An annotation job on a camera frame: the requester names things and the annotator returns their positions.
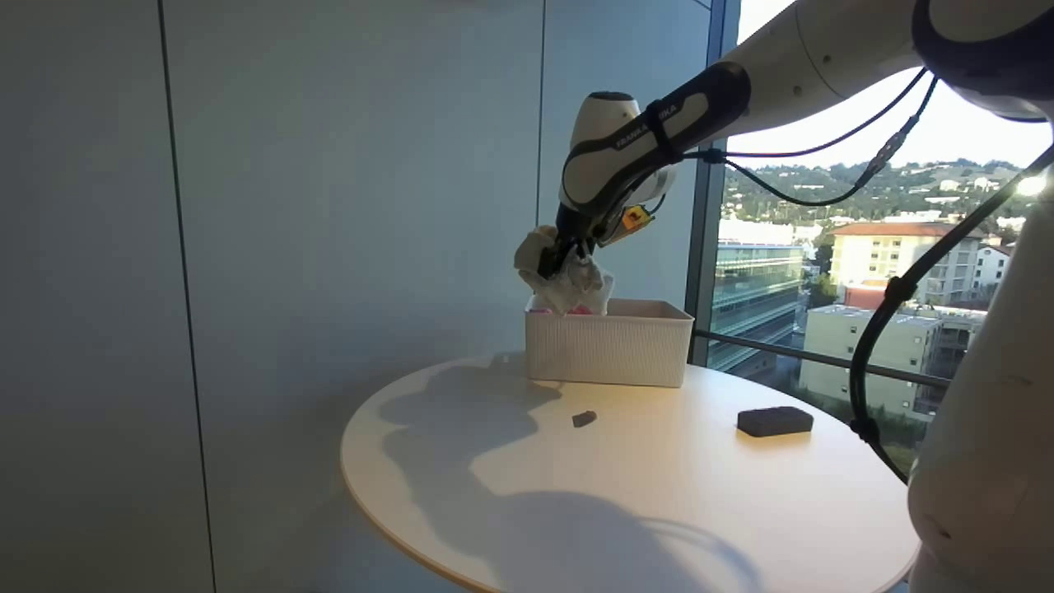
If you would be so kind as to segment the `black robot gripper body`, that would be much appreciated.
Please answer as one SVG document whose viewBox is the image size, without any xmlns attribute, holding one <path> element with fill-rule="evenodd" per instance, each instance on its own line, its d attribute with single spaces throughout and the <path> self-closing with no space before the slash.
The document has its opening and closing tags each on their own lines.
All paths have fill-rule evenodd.
<svg viewBox="0 0 1054 593">
<path fill-rule="evenodd" d="M 544 279 L 558 278 L 571 257 L 590 257 L 595 234 L 586 213 L 561 207 L 558 236 L 539 249 L 537 274 Z"/>
</svg>

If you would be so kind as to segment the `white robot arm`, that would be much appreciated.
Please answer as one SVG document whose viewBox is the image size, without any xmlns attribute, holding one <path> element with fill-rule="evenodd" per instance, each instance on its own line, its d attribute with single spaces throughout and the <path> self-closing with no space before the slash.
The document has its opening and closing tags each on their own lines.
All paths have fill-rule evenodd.
<svg viewBox="0 0 1054 593">
<path fill-rule="evenodd" d="M 686 85 L 635 107 L 580 107 L 558 227 L 518 255 L 527 283 L 571 301 L 571 261 L 607 244 L 628 205 L 689 147 L 787 124 L 921 65 L 1011 119 L 1054 119 L 1054 0 L 794 0 Z M 987 319 L 909 478 L 921 541 L 914 593 L 1054 593 L 1054 201 L 1026 225 Z"/>
</svg>

